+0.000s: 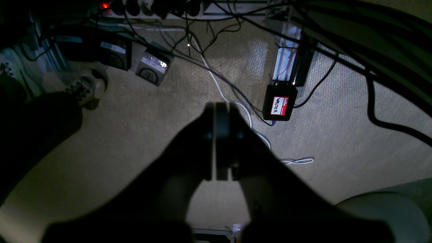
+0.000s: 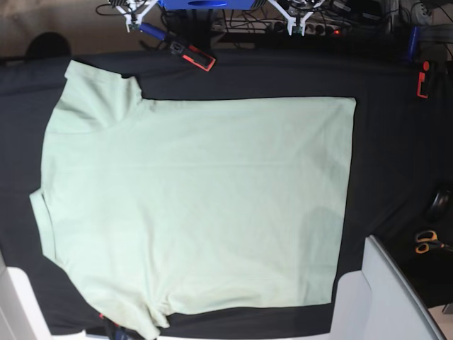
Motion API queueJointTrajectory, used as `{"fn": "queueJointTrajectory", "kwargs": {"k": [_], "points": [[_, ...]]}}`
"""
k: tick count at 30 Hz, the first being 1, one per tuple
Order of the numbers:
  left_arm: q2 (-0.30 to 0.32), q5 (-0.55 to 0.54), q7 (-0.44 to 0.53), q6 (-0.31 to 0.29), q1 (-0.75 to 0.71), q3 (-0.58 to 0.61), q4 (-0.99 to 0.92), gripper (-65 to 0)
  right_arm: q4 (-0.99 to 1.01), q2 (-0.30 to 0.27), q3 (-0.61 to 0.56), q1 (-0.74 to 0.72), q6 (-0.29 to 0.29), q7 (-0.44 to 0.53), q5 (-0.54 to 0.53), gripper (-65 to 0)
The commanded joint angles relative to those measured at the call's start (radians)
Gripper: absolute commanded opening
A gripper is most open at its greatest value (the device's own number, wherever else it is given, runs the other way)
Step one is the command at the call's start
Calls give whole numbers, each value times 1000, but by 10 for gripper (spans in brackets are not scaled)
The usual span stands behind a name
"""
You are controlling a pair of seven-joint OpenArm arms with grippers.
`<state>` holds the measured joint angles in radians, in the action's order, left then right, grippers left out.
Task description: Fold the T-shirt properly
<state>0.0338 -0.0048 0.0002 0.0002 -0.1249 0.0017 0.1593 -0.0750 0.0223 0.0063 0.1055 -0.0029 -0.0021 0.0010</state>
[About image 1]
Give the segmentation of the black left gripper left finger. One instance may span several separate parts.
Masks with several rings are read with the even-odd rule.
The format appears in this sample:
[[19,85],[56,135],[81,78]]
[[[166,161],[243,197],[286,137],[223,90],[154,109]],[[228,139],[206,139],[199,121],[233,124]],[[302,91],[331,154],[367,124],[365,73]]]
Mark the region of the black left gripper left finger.
[[46,229],[43,243],[192,243],[190,200],[212,177],[214,104],[185,126],[123,191],[74,220]]

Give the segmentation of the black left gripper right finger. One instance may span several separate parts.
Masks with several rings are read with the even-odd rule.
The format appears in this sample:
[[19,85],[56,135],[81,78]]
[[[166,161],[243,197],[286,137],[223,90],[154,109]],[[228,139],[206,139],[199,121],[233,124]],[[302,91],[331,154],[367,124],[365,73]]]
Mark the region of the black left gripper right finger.
[[393,243],[387,223],[346,213],[320,197],[229,107],[232,176],[247,203],[250,223],[242,243]]

